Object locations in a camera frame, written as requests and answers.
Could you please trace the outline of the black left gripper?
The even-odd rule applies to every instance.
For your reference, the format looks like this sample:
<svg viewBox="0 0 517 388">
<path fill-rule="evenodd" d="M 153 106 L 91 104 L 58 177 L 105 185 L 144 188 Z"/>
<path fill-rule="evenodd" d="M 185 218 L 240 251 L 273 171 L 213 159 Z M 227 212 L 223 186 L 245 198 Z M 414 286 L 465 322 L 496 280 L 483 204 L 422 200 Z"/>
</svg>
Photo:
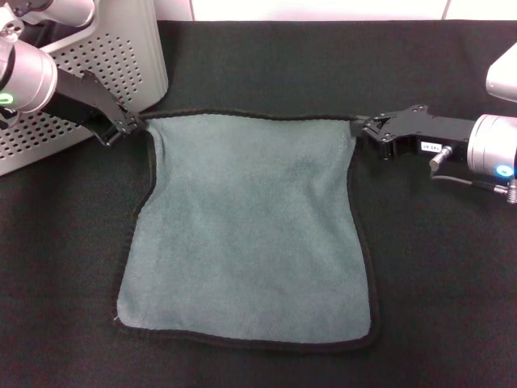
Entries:
<svg viewBox="0 0 517 388">
<path fill-rule="evenodd" d="M 117 99 L 90 71 L 78 77 L 58 69 L 53 95 L 41 111 L 79 124 L 104 146 L 113 146 L 148 128 L 138 112 Z"/>
</svg>

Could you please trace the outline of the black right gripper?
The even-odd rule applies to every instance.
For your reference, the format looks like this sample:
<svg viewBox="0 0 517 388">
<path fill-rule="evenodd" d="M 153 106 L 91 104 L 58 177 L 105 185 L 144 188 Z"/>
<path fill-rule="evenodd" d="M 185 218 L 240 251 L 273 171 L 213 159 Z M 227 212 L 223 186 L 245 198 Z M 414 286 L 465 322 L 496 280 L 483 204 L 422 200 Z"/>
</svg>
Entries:
<svg viewBox="0 0 517 388">
<path fill-rule="evenodd" d="M 448 159 L 465 162 L 472 129 L 471 120 L 436 116 L 429 113 L 428 106 L 418 104 L 397 112 L 356 116 L 351 122 L 351 135 L 369 138 L 369 145 L 383 159 L 403 154 L 430 157 L 451 146 Z"/>
</svg>

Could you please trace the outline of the yellow grey towel black edge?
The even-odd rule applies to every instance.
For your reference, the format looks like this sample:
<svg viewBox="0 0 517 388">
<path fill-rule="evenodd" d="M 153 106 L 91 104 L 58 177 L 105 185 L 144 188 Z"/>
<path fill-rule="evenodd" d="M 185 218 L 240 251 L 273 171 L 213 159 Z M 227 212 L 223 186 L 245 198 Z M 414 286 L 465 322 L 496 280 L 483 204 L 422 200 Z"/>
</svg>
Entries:
<svg viewBox="0 0 517 388">
<path fill-rule="evenodd" d="M 124 253 L 119 325 L 306 352 L 374 340 L 348 119 L 199 113 L 153 118 L 148 133 L 151 185 Z"/>
</svg>

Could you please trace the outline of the grey perforated storage box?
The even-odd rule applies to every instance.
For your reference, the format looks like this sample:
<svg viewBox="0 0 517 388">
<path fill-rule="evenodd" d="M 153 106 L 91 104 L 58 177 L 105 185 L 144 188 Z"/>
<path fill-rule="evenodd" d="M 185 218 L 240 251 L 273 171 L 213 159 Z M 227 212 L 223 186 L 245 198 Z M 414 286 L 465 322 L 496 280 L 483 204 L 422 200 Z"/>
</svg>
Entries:
<svg viewBox="0 0 517 388">
<path fill-rule="evenodd" d="M 42 49 L 58 68 L 75 76 L 86 70 L 126 108 L 141 112 L 169 87 L 153 0 L 94 0 L 95 17 L 85 29 Z M 0 176 L 58 153 L 92 136 L 68 120 L 43 112 L 20 116 L 0 130 Z"/>
</svg>

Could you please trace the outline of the black tablecloth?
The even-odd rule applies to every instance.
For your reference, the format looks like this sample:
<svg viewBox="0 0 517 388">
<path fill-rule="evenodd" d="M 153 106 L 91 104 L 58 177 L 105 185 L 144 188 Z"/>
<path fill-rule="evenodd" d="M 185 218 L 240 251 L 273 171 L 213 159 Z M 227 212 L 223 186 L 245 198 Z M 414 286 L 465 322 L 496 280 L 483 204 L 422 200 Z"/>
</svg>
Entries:
<svg viewBox="0 0 517 388">
<path fill-rule="evenodd" d="M 156 112 L 517 116 L 485 92 L 517 23 L 159 25 L 170 79 Z M 0 388 L 517 388 L 517 206 L 432 182 L 427 160 L 361 154 L 353 193 L 380 333 L 300 354 L 132 335 L 112 306 L 143 136 L 88 141 L 0 179 Z"/>
</svg>

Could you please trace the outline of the black fabric liner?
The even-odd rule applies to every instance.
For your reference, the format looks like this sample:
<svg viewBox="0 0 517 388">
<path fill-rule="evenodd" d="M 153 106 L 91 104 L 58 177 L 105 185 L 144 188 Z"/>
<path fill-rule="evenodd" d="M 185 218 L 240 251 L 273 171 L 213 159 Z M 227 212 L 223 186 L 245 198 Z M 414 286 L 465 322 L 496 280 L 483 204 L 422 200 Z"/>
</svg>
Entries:
<svg viewBox="0 0 517 388">
<path fill-rule="evenodd" d="M 50 20 L 36 25 L 26 23 L 20 35 L 21 41 L 38 49 L 82 31 L 85 27 L 72 27 Z"/>
</svg>

